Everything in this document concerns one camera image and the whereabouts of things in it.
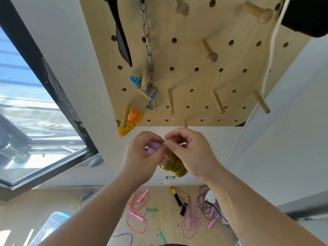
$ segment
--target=wooden pegboard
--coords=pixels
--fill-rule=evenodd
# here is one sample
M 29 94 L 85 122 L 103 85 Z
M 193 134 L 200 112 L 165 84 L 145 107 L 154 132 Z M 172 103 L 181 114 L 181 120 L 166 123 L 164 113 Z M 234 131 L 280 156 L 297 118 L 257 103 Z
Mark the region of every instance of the wooden pegboard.
M 245 1 L 271 8 L 273 18 L 268 23 L 259 23 L 255 16 L 241 10 Z M 271 35 L 283 0 L 215 0 L 214 7 L 210 7 L 211 0 L 184 0 L 190 9 L 186 18 L 176 14 L 175 0 L 146 2 L 154 84 L 158 87 L 156 112 L 146 108 L 148 100 L 129 81 L 130 75 L 141 78 L 143 68 L 148 65 L 138 0 L 118 0 L 133 67 L 122 59 L 117 42 L 111 40 L 116 30 L 108 4 L 104 0 L 80 0 L 116 119 L 122 119 L 123 109 L 128 106 L 143 113 L 139 126 L 183 126 L 184 120 L 188 126 L 236 126 L 245 122 L 257 104 L 253 91 L 261 92 Z M 203 38 L 218 54 L 215 63 L 207 61 L 208 53 L 201 44 Z M 280 27 L 265 96 L 309 39 Z M 173 93 L 174 115 L 167 108 L 169 88 Z M 215 105 L 212 90 L 217 92 L 225 114 L 220 114 Z

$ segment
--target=wooden dowel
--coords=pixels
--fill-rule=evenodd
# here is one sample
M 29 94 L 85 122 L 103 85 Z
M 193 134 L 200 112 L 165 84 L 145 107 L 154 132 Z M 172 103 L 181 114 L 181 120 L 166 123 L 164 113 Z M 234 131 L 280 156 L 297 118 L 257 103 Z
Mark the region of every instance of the wooden dowel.
M 273 10 L 270 8 L 263 9 L 259 6 L 256 6 L 253 3 L 250 3 L 249 1 L 246 1 L 244 3 L 244 9 L 247 12 L 250 12 L 252 15 L 256 16 L 260 23 L 267 23 L 270 21 L 273 17 Z
M 189 5 L 179 0 L 176 0 L 175 5 L 176 5 L 176 10 L 175 10 L 176 13 L 182 16 L 183 18 L 186 18 L 189 14 Z
M 213 50 L 211 49 L 210 45 L 208 45 L 207 41 L 205 39 L 202 39 L 202 44 L 204 45 L 206 51 L 208 52 L 208 55 L 207 55 L 207 60 L 210 62 L 210 63 L 214 63 L 217 61 L 217 58 L 218 58 L 218 55 L 217 53 L 213 52 Z
M 212 91 L 212 95 L 213 95 L 213 98 L 215 100 L 216 106 L 218 107 L 220 113 L 221 114 L 224 114 L 225 113 L 225 110 L 224 110 L 223 105 L 222 105 L 219 97 L 217 96 L 217 93 L 215 92 L 215 90 Z
M 169 108 L 170 108 L 170 115 L 174 115 L 174 105 L 173 105 L 173 95 L 172 90 L 169 89 Z
M 149 68 L 147 66 L 142 71 L 142 82 L 141 82 L 140 90 L 145 91 L 147 89 L 148 78 L 149 78 Z
M 129 111 L 130 110 L 125 110 L 123 121 L 122 121 L 122 129 L 126 128 L 126 123 L 128 122 L 128 116 L 129 116 Z
M 257 90 L 254 91 L 254 96 L 257 99 L 257 101 L 260 104 L 260 106 L 262 107 L 262 109 L 264 110 L 264 112 L 267 113 L 267 114 L 269 114 L 271 112 L 271 110 L 266 105 L 265 101 L 263 100 L 263 98 L 261 97 L 261 95 L 257 92 Z

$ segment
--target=black window frame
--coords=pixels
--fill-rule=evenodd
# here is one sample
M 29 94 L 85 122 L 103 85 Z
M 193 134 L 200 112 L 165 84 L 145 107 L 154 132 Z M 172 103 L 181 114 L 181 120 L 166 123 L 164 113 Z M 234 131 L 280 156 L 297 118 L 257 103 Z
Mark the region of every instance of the black window frame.
M 99 152 L 10 0 L 0 0 L 0 27 L 86 145 L 15 185 L 0 180 L 0 200 L 8 201 Z

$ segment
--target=person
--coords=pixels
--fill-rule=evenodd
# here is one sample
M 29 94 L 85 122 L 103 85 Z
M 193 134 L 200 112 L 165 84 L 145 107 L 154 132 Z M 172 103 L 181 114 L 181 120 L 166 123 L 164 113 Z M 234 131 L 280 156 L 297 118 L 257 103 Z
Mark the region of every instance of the person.
M 126 148 L 117 177 L 39 245 L 107 245 L 128 199 L 153 176 L 166 148 L 213 191 L 243 246 L 325 245 L 225 169 L 201 133 L 178 128 L 164 138 L 174 138 L 178 143 L 164 141 L 152 132 L 140 132 Z M 145 147 L 150 141 L 164 143 L 149 155 Z

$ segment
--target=chain link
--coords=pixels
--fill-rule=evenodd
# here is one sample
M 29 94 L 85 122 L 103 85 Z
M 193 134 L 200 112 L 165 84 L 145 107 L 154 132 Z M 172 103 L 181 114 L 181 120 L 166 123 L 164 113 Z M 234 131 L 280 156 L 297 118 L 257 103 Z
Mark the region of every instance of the chain link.
M 150 81 L 149 81 L 149 83 L 151 85 L 153 85 L 154 84 L 154 65 L 152 63 L 152 48 L 149 44 L 149 24 L 148 24 L 148 20 L 147 20 L 146 0 L 139 0 L 139 9 L 140 9 L 140 12 L 142 13 L 142 21 L 143 21 L 142 32 L 143 32 L 144 37 L 146 38 L 146 55 L 148 57 L 148 61 L 149 61 L 148 67 L 149 67 L 149 71 L 150 71 Z M 150 100 L 148 101 L 147 108 L 150 111 L 156 111 L 156 101 L 154 100 L 153 102 L 154 102 L 154 109 L 152 110 L 150 108 L 151 101 Z

